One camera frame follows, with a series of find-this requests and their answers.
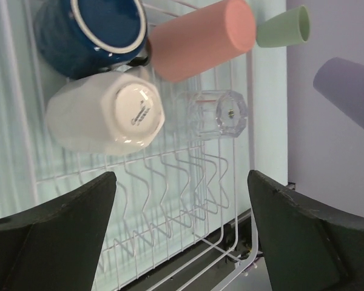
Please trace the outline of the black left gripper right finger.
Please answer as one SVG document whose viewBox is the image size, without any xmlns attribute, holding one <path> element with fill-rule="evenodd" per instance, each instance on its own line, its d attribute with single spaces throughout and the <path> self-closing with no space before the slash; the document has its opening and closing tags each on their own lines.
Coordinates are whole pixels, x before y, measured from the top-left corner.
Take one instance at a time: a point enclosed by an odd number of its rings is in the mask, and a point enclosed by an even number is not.
<svg viewBox="0 0 364 291">
<path fill-rule="evenodd" d="M 364 217 L 257 170 L 248 189 L 273 290 L 364 290 Z"/>
</svg>

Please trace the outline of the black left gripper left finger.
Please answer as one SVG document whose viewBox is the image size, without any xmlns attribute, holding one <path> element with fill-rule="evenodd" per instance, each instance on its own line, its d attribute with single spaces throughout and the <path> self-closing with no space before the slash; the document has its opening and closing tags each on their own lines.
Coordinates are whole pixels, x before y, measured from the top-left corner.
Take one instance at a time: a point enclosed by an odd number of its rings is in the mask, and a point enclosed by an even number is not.
<svg viewBox="0 0 364 291">
<path fill-rule="evenodd" d="M 116 193 L 105 172 L 0 219 L 0 290 L 91 290 Z"/>
</svg>

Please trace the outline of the lavender plastic cup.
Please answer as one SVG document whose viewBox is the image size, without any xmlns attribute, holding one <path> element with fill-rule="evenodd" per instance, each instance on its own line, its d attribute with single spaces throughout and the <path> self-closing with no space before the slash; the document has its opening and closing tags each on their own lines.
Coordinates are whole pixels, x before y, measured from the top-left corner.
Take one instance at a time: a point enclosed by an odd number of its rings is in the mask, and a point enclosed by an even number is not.
<svg viewBox="0 0 364 291">
<path fill-rule="evenodd" d="M 364 129 L 364 65 L 329 59 L 317 71 L 313 87 Z"/>
</svg>

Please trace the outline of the light green plastic cup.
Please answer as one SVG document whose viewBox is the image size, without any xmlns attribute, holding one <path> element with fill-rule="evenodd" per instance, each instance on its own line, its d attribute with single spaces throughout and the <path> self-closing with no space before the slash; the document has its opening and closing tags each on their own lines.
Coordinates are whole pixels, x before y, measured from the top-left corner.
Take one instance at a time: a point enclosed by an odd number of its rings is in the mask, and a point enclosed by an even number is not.
<svg viewBox="0 0 364 291">
<path fill-rule="evenodd" d="M 301 5 L 258 25 L 256 42 L 262 48 L 287 47 L 306 43 L 310 33 L 308 9 Z"/>
</svg>

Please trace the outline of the white ceramic mug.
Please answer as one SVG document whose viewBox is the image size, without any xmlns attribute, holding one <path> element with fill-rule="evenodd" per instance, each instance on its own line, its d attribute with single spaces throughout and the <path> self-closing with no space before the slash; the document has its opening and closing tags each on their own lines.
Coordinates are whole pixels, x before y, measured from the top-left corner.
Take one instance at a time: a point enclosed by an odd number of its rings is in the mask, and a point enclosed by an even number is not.
<svg viewBox="0 0 364 291">
<path fill-rule="evenodd" d="M 165 114 L 148 69 L 139 66 L 66 84 L 48 101 L 45 120 L 65 149 L 124 156 L 155 139 Z"/>
</svg>

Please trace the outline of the pink plastic cup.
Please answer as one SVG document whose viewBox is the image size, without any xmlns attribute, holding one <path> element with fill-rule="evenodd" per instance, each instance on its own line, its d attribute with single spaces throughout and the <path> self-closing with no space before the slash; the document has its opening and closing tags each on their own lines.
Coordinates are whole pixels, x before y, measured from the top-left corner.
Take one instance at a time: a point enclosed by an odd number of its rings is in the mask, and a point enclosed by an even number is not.
<svg viewBox="0 0 364 291">
<path fill-rule="evenodd" d="M 163 79 L 184 81 L 247 53 L 255 36 L 246 1 L 219 1 L 155 26 L 151 64 Z"/>
</svg>

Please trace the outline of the clear glass cup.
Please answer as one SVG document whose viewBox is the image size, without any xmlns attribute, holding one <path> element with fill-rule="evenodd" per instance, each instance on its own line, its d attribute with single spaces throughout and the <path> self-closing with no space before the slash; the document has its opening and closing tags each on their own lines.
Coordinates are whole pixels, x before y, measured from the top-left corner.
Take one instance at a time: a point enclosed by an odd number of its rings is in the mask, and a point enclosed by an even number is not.
<svg viewBox="0 0 364 291">
<path fill-rule="evenodd" d="M 187 92 L 187 132 L 193 141 L 237 138 L 246 128 L 248 108 L 233 90 Z"/>
</svg>

